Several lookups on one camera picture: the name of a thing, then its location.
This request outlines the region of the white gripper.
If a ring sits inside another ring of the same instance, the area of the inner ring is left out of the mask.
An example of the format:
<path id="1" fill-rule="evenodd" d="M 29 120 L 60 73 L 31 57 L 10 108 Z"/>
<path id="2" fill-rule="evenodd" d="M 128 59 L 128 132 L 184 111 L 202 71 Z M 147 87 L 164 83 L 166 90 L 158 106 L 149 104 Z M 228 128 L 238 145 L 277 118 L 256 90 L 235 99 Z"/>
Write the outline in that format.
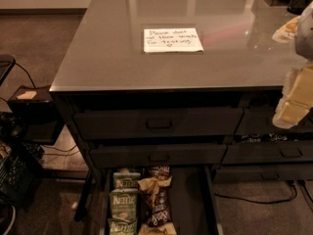
<path id="1" fill-rule="evenodd" d="M 297 126 L 313 106 L 313 65 L 292 68 L 286 76 L 280 100 L 272 123 L 282 129 Z"/>

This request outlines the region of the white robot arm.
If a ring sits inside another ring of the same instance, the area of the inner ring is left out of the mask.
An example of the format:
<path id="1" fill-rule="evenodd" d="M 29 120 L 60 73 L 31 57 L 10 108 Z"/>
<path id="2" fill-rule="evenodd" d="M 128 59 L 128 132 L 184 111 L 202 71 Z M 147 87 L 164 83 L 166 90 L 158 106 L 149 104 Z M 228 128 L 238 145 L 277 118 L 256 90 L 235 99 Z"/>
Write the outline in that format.
<path id="1" fill-rule="evenodd" d="M 282 98 L 272 123 L 282 129 L 297 126 L 313 108 L 313 2 L 300 16 L 281 26 L 272 36 L 281 42 L 293 42 L 295 53 L 307 60 L 301 69 L 290 69 L 286 75 Z"/>

